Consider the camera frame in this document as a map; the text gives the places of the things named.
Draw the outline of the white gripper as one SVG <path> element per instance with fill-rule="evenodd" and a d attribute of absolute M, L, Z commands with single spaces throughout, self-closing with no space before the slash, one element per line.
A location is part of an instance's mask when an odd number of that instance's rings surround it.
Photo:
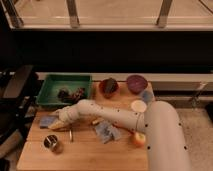
<path fill-rule="evenodd" d="M 59 116 L 59 119 L 51 123 L 48 128 L 50 130 L 59 130 L 68 126 L 68 123 L 73 123 L 80 118 L 79 110 L 76 105 L 66 106 L 62 109 L 57 109 L 49 114 L 50 116 Z"/>

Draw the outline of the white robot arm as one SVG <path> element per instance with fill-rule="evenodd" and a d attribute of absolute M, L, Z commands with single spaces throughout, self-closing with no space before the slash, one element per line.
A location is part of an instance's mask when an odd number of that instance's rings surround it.
<path fill-rule="evenodd" d="M 57 119 L 49 129 L 61 129 L 82 116 L 93 114 L 146 134 L 149 171 L 191 171 L 190 157 L 179 116 L 172 105 L 154 101 L 144 112 L 104 107 L 94 100 L 80 100 L 52 113 Z"/>

